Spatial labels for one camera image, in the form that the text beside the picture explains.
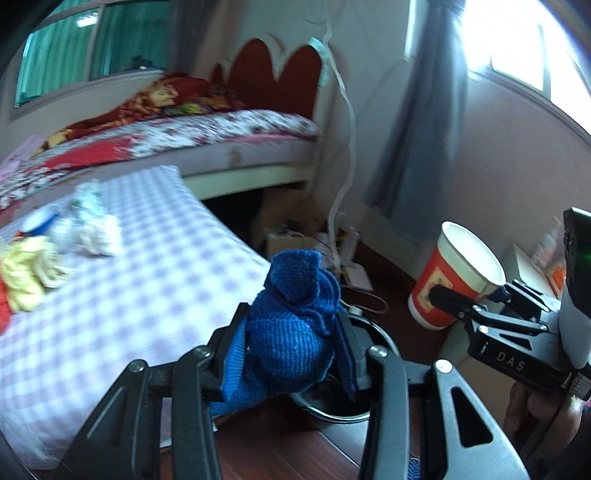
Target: bottle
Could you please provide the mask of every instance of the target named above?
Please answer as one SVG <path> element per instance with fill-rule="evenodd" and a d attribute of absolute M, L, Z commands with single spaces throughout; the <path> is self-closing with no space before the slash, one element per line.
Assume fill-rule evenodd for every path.
<path fill-rule="evenodd" d="M 552 257 L 554 257 L 554 254 L 556 253 L 556 247 L 558 246 L 558 235 L 562 222 L 556 217 L 554 217 L 554 220 L 556 220 L 556 225 L 550 233 L 544 235 L 538 248 L 535 249 L 535 252 L 530 259 L 534 268 L 541 273 L 543 273 L 548 267 Z"/>

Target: red blanket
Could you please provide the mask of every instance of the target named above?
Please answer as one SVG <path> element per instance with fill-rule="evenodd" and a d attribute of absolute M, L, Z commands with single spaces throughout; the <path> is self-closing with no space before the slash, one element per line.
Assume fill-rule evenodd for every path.
<path fill-rule="evenodd" d="M 170 73 L 110 112 L 68 125 L 51 135 L 34 155 L 68 140 L 133 122 L 176 115 L 203 115 L 244 108 L 235 93 L 183 72 Z"/>

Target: power cord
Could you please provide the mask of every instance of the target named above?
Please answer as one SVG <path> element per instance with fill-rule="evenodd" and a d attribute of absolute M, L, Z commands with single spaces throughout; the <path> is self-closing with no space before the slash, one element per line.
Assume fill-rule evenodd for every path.
<path fill-rule="evenodd" d="M 330 67 L 332 68 L 333 72 L 335 73 L 337 82 L 339 84 L 339 91 L 345 104 L 347 105 L 347 109 L 349 111 L 349 172 L 347 173 L 347 178 L 345 183 L 341 186 L 339 191 L 336 194 L 335 201 L 332 204 L 332 207 L 329 210 L 328 215 L 328 231 L 329 231 L 329 242 L 330 242 L 330 249 L 333 254 L 333 263 L 335 266 L 335 275 L 340 278 L 340 257 L 339 251 L 336 247 L 336 232 L 335 232 L 335 223 L 336 223 L 336 215 L 339 211 L 340 205 L 345 198 L 345 195 L 349 192 L 351 187 L 353 186 L 353 180 L 355 179 L 355 169 L 357 166 L 357 127 L 355 124 L 355 111 L 353 110 L 353 105 L 351 104 L 349 97 L 347 97 L 347 90 L 345 88 L 345 83 L 343 81 L 343 77 L 341 76 L 339 69 L 337 68 L 335 57 L 332 54 L 332 51 L 329 47 L 329 41 L 332 38 L 332 20 L 330 17 L 330 10 L 329 4 L 327 0 L 324 0 L 324 7 L 326 9 L 326 33 L 322 38 L 322 44 L 326 49 L 327 56 L 329 58 Z"/>
<path fill-rule="evenodd" d="M 345 302 L 344 300 L 341 300 L 340 302 L 343 304 L 343 306 L 345 306 L 349 310 L 351 310 L 351 307 L 355 307 L 355 308 L 363 310 L 364 312 L 375 313 L 376 315 L 385 315 L 386 313 L 388 313 L 390 311 L 390 305 L 388 305 L 388 302 L 386 302 L 382 297 L 378 297 L 377 295 L 374 295 L 373 293 L 365 291 L 365 290 L 360 290 L 359 288 L 349 287 L 348 285 L 341 285 L 341 288 L 346 288 L 347 290 L 357 291 L 359 293 L 362 293 L 364 295 L 367 295 L 369 297 L 372 297 L 373 299 L 380 301 L 384 305 L 384 308 L 382 308 L 381 310 L 374 310 L 369 307 L 365 307 L 363 305 L 358 305 L 355 303 L 349 304 L 349 303 Z"/>

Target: paper cup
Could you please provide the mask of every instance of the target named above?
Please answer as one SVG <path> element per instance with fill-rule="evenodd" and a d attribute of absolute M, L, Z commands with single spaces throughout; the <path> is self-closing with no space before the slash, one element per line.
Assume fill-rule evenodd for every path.
<path fill-rule="evenodd" d="M 443 329 L 456 320 L 429 301 L 429 291 L 438 284 L 480 301 L 505 284 L 505 272 L 493 252 L 470 230 L 444 222 L 437 247 L 408 298 L 413 318 L 430 330 Z"/>

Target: human hand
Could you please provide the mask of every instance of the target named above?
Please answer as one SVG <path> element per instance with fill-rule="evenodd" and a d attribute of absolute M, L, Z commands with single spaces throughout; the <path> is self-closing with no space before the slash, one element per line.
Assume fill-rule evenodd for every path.
<path fill-rule="evenodd" d="M 513 442 L 515 434 L 523 425 L 528 413 L 539 421 L 549 422 L 563 402 L 560 412 L 531 458 L 543 460 L 547 466 L 551 466 L 579 431 L 584 407 L 583 400 L 572 395 L 565 400 L 564 394 L 558 392 L 552 394 L 532 392 L 523 385 L 515 383 L 509 394 L 509 406 L 505 413 L 503 431 Z"/>

